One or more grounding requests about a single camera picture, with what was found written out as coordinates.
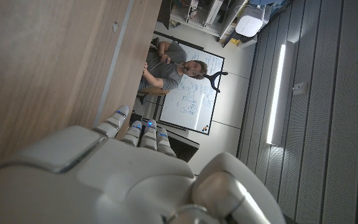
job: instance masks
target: wooden table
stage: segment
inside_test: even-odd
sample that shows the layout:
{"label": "wooden table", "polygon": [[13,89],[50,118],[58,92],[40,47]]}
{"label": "wooden table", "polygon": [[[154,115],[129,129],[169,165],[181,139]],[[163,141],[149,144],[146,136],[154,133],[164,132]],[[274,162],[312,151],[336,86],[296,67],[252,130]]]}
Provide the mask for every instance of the wooden table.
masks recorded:
{"label": "wooden table", "polygon": [[92,128],[115,51],[100,121],[132,111],[160,5],[0,0],[0,160],[67,126]]}

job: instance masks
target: chair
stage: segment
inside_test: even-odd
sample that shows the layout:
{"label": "chair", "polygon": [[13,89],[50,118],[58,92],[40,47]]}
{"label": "chair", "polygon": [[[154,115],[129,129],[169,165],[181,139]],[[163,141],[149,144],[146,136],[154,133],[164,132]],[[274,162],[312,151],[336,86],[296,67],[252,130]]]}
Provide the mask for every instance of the chair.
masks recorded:
{"label": "chair", "polygon": [[170,90],[163,90],[163,89],[155,87],[155,86],[148,87],[148,88],[139,90],[136,94],[136,98],[138,98],[140,100],[141,105],[143,105],[144,98],[147,95],[150,94],[150,95],[154,95],[154,96],[163,96],[163,95],[166,95],[167,93],[169,93],[169,91]]}

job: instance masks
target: white robotic hand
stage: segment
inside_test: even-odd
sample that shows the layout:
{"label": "white robotic hand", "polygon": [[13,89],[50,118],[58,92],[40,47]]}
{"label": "white robotic hand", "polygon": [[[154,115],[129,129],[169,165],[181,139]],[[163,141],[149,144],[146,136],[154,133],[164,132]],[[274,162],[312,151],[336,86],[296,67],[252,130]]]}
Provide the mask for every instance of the white robotic hand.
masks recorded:
{"label": "white robotic hand", "polygon": [[122,106],[93,130],[63,129],[2,161],[0,223],[285,223],[230,154],[196,179],[154,120],[115,139],[128,114]]}

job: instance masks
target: man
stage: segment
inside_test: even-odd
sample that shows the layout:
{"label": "man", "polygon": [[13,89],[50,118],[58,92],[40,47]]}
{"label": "man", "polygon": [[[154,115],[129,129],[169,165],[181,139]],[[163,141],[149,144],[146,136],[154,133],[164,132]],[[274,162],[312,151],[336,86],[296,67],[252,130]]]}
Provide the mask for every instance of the man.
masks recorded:
{"label": "man", "polygon": [[186,52],[176,42],[160,42],[156,52],[150,51],[147,54],[138,90],[152,86],[173,90],[178,87],[184,74],[203,79],[202,74],[207,72],[207,65],[198,60],[186,62],[186,58]]}

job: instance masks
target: whiteboard frame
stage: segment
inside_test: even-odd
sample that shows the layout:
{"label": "whiteboard frame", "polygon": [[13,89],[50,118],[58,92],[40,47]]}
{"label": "whiteboard frame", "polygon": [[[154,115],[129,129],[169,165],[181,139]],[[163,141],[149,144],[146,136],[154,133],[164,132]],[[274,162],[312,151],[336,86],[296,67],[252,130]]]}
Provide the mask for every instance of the whiteboard frame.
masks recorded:
{"label": "whiteboard frame", "polygon": [[[156,34],[156,35],[161,35],[162,37],[165,37],[165,38],[168,38],[168,39],[177,41],[179,44],[186,45],[186,46],[188,46],[188,47],[194,48],[194,49],[196,49],[196,50],[199,50],[199,51],[202,51],[202,52],[205,52],[205,53],[214,55],[215,57],[219,57],[219,58],[223,59],[223,61],[222,61],[222,67],[221,67],[221,71],[220,71],[220,72],[223,71],[224,57],[219,56],[219,55],[216,55],[216,54],[212,54],[211,52],[207,52],[207,51],[205,51],[205,50],[200,50],[200,49],[203,49],[203,48],[202,48],[202,47],[199,47],[199,46],[197,46],[197,47],[199,47],[200,49],[197,49],[197,48],[195,48],[195,46],[194,46],[193,44],[191,44],[191,45],[190,45],[190,44],[186,44],[187,42],[182,41],[182,40],[180,40],[180,39],[176,39],[176,38],[173,39],[173,38],[171,38],[171,37],[168,36],[168,35],[162,35],[161,33],[158,33],[158,34]],[[218,89],[219,89],[219,85],[220,85],[220,84],[221,84],[221,75],[219,76],[219,80],[218,80],[218,86],[217,86]],[[159,114],[159,116],[158,116],[158,121],[161,122],[161,124],[164,124],[164,123],[165,123],[165,124],[169,124],[169,125],[172,125],[172,126],[176,126],[176,127],[178,127],[178,128],[181,128],[181,129],[185,129],[185,130],[189,130],[189,131],[194,131],[194,132],[201,133],[201,134],[205,134],[205,135],[209,136],[209,132],[210,132],[210,130],[211,130],[212,117],[213,117],[213,115],[214,115],[214,110],[215,110],[215,104],[216,104],[216,98],[217,98],[217,96],[218,96],[218,93],[217,93],[217,91],[215,91],[215,100],[214,100],[214,105],[213,105],[213,107],[212,107],[211,120],[209,121],[208,132],[197,131],[197,130],[194,130],[194,129],[191,129],[191,128],[186,128],[186,127],[183,127],[183,126],[180,126],[180,125],[177,125],[177,124],[173,124],[173,123],[170,123],[170,122],[166,122],[166,121],[164,121],[164,120],[161,120],[160,118],[161,118],[162,109],[163,109],[164,103],[165,103],[165,97],[164,97],[164,99],[163,99],[163,101],[162,101],[161,112],[160,112],[160,114]]]}

